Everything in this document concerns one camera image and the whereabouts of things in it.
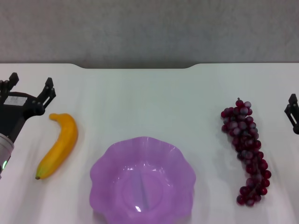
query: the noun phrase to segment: bunch of grapes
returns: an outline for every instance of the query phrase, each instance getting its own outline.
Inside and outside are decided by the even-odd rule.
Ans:
[[[240,188],[237,202],[253,206],[262,199],[261,196],[267,194],[266,187],[270,185],[271,172],[267,170],[268,164],[259,151],[262,144],[258,140],[256,124],[250,116],[251,103],[244,103],[238,98],[235,104],[235,108],[226,108],[221,112],[224,123],[222,131],[233,137],[232,144],[238,153],[237,158],[246,165],[246,172],[251,176],[247,179],[246,186]]]

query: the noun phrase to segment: robotic arm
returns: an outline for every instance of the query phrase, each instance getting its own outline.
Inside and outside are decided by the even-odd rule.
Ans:
[[[9,80],[0,80],[0,174],[10,159],[14,141],[26,120],[43,115],[56,96],[52,78],[47,79],[38,97],[22,92],[10,92],[18,81],[17,73],[13,73]]]

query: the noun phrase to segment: label sticker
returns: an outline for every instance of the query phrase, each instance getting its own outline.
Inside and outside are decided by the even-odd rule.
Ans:
[[[23,106],[27,97],[14,97],[8,96],[4,102],[4,105]]]

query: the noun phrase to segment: plastic banana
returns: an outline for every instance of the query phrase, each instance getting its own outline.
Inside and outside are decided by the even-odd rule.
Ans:
[[[72,152],[78,138],[78,128],[71,115],[52,113],[49,118],[59,123],[61,132],[56,143],[38,165],[37,180],[49,177],[59,168]]]

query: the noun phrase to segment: green light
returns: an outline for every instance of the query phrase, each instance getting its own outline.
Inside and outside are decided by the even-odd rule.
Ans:
[[[6,164],[7,164],[7,161],[5,161],[5,162],[3,163],[2,169],[5,168]]]

